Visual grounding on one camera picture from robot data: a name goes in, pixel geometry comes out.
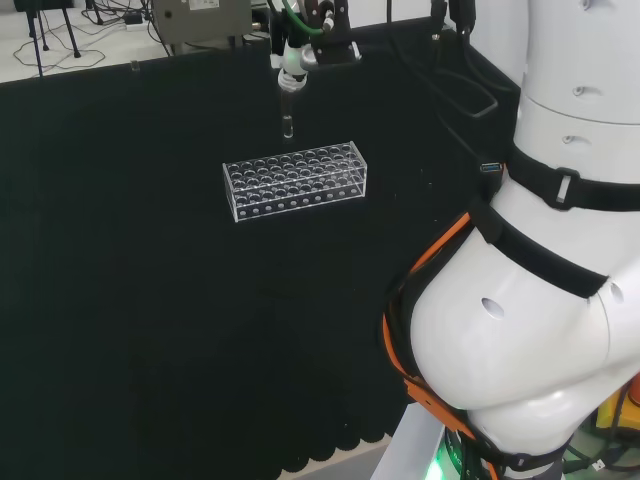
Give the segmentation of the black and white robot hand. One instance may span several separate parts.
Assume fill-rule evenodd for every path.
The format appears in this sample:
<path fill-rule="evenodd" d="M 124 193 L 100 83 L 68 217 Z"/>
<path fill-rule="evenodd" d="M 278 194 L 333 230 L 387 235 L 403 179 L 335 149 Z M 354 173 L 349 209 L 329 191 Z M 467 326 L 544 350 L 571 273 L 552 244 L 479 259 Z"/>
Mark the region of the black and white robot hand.
<path fill-rule="evenodd" d="M 306 86 L 310 72 L 356 63 L 345 0 L 269 1 L 270 44 L 281 99 L 290 101 Z"/>

